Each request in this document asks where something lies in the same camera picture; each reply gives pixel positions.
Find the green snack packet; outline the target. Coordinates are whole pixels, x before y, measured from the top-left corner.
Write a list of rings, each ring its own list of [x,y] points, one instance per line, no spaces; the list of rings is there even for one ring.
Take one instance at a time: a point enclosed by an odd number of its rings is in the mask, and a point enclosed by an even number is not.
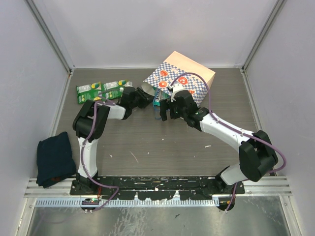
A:
[[[108,100],[119,99],[123,95],[125,87],[131,87],[132,82],[129,80],[119,80],[102,84],[101,96]]]
[[[76,86],[76,92],[77,103],[84,104],[87,100],[100,100],[101,98],[99,96],[102,94],[103,88],[101,82],[97,82],[83,86]]]

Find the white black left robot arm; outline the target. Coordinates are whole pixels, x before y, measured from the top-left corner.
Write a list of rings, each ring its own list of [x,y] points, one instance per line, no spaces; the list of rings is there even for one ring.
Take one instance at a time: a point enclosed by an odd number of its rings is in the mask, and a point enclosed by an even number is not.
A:
[[[135,108],[146,108],[154,100],[154,96],[141,88],[125,87],[118,103],[105,97],[97,101],[84,103],[73,122],[73,130],[79,142],[80,164],[73,182],[74,189],[83,190],[92,195],[102,184],[97,182],[96,164],[97,145],[109,119],[126,120]]]

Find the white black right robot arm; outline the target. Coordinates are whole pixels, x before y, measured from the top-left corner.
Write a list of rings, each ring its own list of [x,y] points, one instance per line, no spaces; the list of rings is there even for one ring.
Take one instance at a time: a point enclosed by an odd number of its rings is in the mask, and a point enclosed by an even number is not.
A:
[[[267,133],[244,130],[220,119],[211,110],[198,107],[187,90],[179,91],[159,104],[163,121],[168,117],[182,118],[188,126],[219,138],[238,152],[239,162],[226,167],[215,177],[220,193],[228,193],[234,184],[244,180],[258,182],[278,163]]]

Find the teal mint candy packet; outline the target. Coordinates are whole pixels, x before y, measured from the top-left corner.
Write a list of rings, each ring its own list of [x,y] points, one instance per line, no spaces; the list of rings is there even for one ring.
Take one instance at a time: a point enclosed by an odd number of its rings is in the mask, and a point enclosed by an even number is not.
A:
[[[160,107],[160,101],[165,100],[170,98],[170,96],[163,92],[160,89],[155,89],[155,95],[154,95],[154,99],[153,99],[153,109],[155,111],[158,110],[158,108]]]

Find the checkered paper bag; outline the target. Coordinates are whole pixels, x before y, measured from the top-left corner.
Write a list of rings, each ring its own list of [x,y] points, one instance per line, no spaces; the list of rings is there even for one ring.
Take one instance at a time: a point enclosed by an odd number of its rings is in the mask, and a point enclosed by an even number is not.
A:
[[[168,87],[172,83],[179,83],[192,94],[196,104],[200,105],[214,77],[213,70],[174,51],[142,82],[141,88],[152,96],[155,96],[157,89],[171,96],[172,92]]]

